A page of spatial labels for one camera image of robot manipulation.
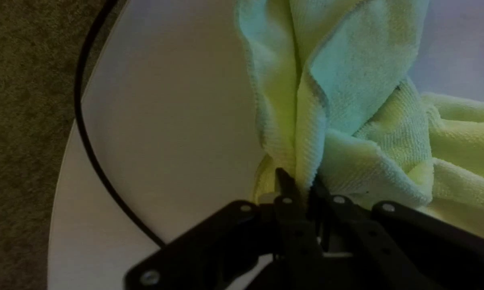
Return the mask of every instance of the yellow towel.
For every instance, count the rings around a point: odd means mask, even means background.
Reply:
[[[395,200],[484,236],[484,104],[421,96],[407,78],[426,10],[427,0],[238,2],[267,152],[255,200],[284,168],[302,194],[320,174],[366,208]]]

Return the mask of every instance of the cloth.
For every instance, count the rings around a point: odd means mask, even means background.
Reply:
[[[484,104],[419,94],[407,76],[426,10],[427,0],[238,2],[267,152],[255,202],[283,168],[304,195],[320,174],[365,208],[394,200],[484,236],[471,220],[484,224]]]

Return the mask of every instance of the white surface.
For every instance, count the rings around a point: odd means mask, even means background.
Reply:
[[[233,0],[130,0],[85,92],[120,195],[164,239],[247,197],[262,157]],[[484,100],[484,0],[432,0],[419,91]],[[103,191],[71,133],[54,197],[48,289],[119,290],[156,249]]]

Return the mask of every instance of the fabric fold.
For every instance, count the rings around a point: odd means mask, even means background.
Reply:
[[[238,0],[267,152],[255,200],[284,168],[302,194],[320,174],[331,194],[366,208],[484,212],[484,104],[419,94],[408,78],[427,4]]]

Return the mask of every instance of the floor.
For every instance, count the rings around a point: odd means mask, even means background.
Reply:
[[[75,60],[103,2],[0,0],[0,290],[46,289],[50,212],[72,125]]]

